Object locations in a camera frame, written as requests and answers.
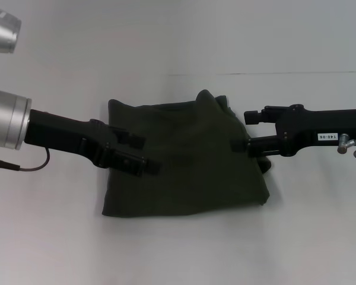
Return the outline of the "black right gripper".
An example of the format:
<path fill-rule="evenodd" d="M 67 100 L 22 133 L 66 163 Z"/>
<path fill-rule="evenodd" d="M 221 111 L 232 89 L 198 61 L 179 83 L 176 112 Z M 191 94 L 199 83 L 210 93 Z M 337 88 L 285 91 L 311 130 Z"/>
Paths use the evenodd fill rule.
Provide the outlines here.
<path fill-rule="evenodd" d="M 356 140 L 356 109 L 310 111 L 302 105 L 265 106 L 244 112 L 246 125 L 276 123 L 276 135 L 231 139 L 232 152 L 249 157 L 291 157 L 306 147 L 335 146 Z"/>

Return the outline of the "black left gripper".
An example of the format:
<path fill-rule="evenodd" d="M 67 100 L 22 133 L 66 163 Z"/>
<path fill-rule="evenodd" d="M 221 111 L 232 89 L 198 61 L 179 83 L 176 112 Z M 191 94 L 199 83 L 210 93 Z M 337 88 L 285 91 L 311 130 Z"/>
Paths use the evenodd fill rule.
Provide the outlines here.
<path fill-rule="evenodd" d="M 145 138 L 98 120 L 86 122 L 31 110 L 24 142 L 30 145 L 77 154 L 100 168 L 110 168 L 134 176 L 157 175 L 161 164 L 115 149 L 116 143 L 143 148 Z"/>

